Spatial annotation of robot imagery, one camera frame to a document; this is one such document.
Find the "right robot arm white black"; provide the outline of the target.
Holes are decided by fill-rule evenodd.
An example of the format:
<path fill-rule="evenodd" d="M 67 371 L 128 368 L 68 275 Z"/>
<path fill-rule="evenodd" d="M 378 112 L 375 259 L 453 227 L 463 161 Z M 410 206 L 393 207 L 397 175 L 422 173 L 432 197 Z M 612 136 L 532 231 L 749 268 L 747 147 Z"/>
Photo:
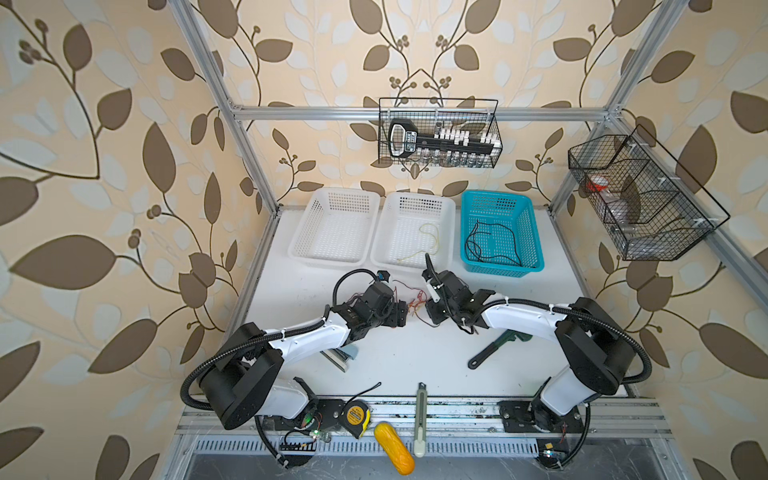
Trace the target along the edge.
<path fill-rule="evenodd" d="M 536 339 L 538 350 L 505 363 L 503 373 L 519 375 L 551 358 L 561 361 L 562 369 L 530 399 L 500 402 L 508 432 L 585 433 L 592 401 L 652 373 L 642 345 L 590 298 L 550 305 L 488 289 L 471 291 L 458 279 L 440 280 L 427 287 L 426 312 L 434 326 L 452 322 L 468 334 L 488 329 Z"/>

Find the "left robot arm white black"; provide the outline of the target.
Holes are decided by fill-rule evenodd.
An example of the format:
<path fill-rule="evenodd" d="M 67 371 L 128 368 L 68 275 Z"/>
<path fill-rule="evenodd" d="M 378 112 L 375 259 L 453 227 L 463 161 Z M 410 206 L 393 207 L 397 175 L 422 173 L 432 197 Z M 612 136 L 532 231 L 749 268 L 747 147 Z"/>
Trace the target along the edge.
<path fill-rule="evenodd" d="M 360 395 L 346 401 L 334 399 L 327 408 L 305 380 L 285 379 L 280 371 L 359 341 L 374 328 L 405 326 L 408 303 L 390 287 L 388 272 L 364 273 L 372 281 L 363 293 L 345 302 L 334 296 L 315 320 L 282 330 L 263 330 L 254 323 L 239 327 L 216 354 L 184 379 L 182 402 L 214 412 L 226 430 L 253 421 L 262 444 L 286 470 L 309 458 L 296 452 L 287 439 L 271 442 L 263 425 L 266 417 L 281 418 L 288 426 L 286 436 L 305 435 L 312 443 L 336 427 L 360 438 L 371 417 L 371 409 Z"/>

